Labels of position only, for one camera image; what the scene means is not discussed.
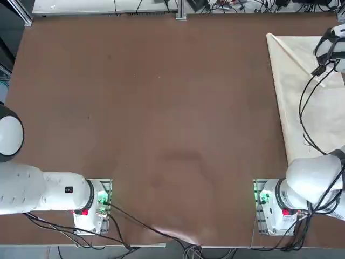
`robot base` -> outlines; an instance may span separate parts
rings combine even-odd
[[[258,222],[261,223],[261,226],[259,226],[261,229],[260,232],[270,236],[283,236],[287,229],[297,220],[297,213],[294,215],[284,215],[283,210],[278,206],[275,197],[275,186],[278,183],[278,179],[267,180],[265,185],[261,188],[258,187],[257,182],[263,182],[263,180],[254,181],[254,189],[259,194],[257,197],[257,213],[259,214]],[[263,214],[260,214],[260,207],[263,210]],[[293,232],[294,227],[292,227],[286,235],[292,236]]]
[[[74,227],[91,231],[96,234],[105,234],[109,230],[108,213],[110,206],[102,202],[110,202],[112,194],[112,183],[110,179],[90,179],[95,194],[91,208],[82,215],[73,214]],[[74,231],[77,235],[92,235],[84,231]]]

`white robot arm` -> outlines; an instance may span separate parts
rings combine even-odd
[[[109,194],[97,180],[67,172],[42,172],[9,162],[24,143],[19,117],[0,103],[0,215],[34,210],[73,211],[76,228],[99,234],[107,229]]]
[[[318,61],[314,76],[323,74],[327,66],[345,72],[345,25],[329,28],[314,54]],[[260,193],[268,234],[285,235],[297,221],[298,211],[310,213],[318,205],[319,214],[345,220],[344,174],[321,200],[344,163],[345,146],[319,158],[296,159],[289,165],[285,179],[268,180]]]
[[[298,211],[315,208],[342,170],[344,159],[345,146],[318,158],[295,159],[289,165],[285,179],[268,180],[260,193],[268,234],[284,235],[298,220]],[[342,190],[343,178],[339,178],[321,202],[318,213],[345,220],[345,193]]]

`floor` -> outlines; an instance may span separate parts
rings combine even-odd
[[[28,10],[32,10],[34,0],[22,0],[22,3]],[[24,30],[24,23],[12,12],[0,5],[0,36],[8,45],[13,54],[17,53],[20,39]],[[8,68],[12,68],[9,60],[0,51],[0,62]],[[75,247],[60,247],[63,259],[69,258],[83,258],[83,259],[111,259],[116,258],[122,253],[126,252],[123,247],[108,247],[101,251],[85,250]],[[226,254],[227,249],[204,249],[204,256],[206,258],[220,258]],[[128,255],[126,259],[172,259],[182,258],[183,251],[175,242],[167,244],[166,248],[141,248],[139,251]],[[252,251],[245,248],[239,249],[234,258],[342,258],[345,257],[345,250],[341,249],[302,249],[299,252],[283,253],[280,251],[259,252]],[[0,246],[1,259],[60,259],[57,247],[45,246]]]

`white cylinder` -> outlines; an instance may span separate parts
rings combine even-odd
[[[45,192],[34,210],[82,209],[90,199],[86,179],[75,173],[44,172]]]
[[[318,158],[295,159],[288,167],[288,185],[304,199],[315,204],[341,170],[340,159],[328,154]],[[332,190],[342,189],[340,177]]]
[[[0,215],[35,209],[45,192],[40,169],[12,162],[0,163]]]

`metal bracket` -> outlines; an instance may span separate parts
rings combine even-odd
[[[262,235],[269,235],[268,228],[266,224],[265,214],[263,208],[260,204],[260,193],[265,187],[265,183],[267,179],[254,179],[254,197],[255,197],[255,204],[256,204],[256,222],[258,224],[258,232]],[[290,231],[286,234],[286,236],[293,236],[293,231]]]
[[[20,18],[24,21],[26,27],[32,25],[32,17],[30,13],[24,8],[20,0],[8,0],[13,9],[18,13]]]
[[[2,71],[7,77],[11,77],[11,71],[7,69],[4,65],[0,63],[0,71]]]
[[[184,0],[178,0],[176,20],[181,20],[181,21],[187,20],[187,16],[184,12]]]

